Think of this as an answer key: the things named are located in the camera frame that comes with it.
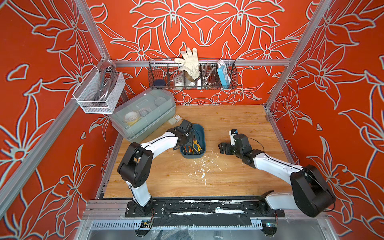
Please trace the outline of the orange combination pliers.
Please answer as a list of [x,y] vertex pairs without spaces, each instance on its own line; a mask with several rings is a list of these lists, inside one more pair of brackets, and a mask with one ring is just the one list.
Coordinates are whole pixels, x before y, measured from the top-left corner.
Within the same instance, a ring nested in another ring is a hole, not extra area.
[[193,150],[192,146],[190,146],[190,145],[184,146],[184,152],[185,152],[185,155],[193,155],[194,154],[194,150]]

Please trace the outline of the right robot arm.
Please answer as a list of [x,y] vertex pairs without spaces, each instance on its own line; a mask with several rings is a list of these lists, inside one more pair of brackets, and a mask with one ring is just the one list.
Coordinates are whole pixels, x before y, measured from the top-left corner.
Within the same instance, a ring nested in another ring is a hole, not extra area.
[[318,168],[313,165],[290,164],[268,155],[264,149],[253,149],[249,138],[236,129],[229,132],[230,142],[218,145],[220,153],[236,156],[245,165],[267,172],[288,183],[287,193],[269,192],[263,200],[271,210],[299,210],[308,217],[316,217],[336,206],[336,196]]

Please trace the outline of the blue plastic storage box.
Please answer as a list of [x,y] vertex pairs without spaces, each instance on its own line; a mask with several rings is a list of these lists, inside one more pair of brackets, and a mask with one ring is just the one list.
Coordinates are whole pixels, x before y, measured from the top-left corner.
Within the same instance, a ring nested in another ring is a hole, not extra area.
[[188,136],[188,143],[180,148],[182,156],[186,159],[202,158],[206,152],[205,131],[201,125],[193,124]]

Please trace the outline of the yellow-orange large pliers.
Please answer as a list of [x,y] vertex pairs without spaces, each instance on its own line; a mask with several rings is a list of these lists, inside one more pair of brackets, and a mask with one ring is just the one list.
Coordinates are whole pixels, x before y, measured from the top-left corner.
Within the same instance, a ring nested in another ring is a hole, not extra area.
[[199,145],[196,137],[193,137],[192,148],[194,150],[194,155],[200,155],[203,152],[203,150],[202,150],[201,146]]

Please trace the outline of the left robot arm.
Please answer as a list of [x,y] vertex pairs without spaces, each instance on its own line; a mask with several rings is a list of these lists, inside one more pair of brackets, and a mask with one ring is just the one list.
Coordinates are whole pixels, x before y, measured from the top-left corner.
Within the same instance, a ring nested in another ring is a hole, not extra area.
[[118,174],[129,186],[134,202],[146,208],[152,199],[147,187],[153,160],[163,152],[184,147],[193,136],[193,124],[183,120],[178,127],[167,130],[160,137],[143,144],[131,143],[118,166]]

